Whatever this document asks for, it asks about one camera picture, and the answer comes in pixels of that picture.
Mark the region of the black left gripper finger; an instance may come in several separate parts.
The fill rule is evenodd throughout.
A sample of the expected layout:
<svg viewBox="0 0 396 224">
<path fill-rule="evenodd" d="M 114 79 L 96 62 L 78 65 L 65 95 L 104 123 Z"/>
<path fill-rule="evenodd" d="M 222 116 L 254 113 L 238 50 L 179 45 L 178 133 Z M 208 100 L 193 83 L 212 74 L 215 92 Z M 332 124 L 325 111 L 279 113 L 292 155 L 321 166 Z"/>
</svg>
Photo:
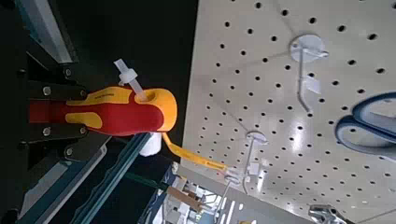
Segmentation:
<svg viewBox="0 0 396 224">
<path fill-rule="evenodd" d="M 33 123 L 28 125 L 28 168 L 49 155 L 64 161 L 87 161 L 110 139 L 83 124 Z"/>
<path fill-rule="evenodd" d="M 23 51 L 18 57 L 18 99 L 38 101 L 84 100 L 89 91 L 71 79 L 67 63 L 48 53 Z"/>
</svg>

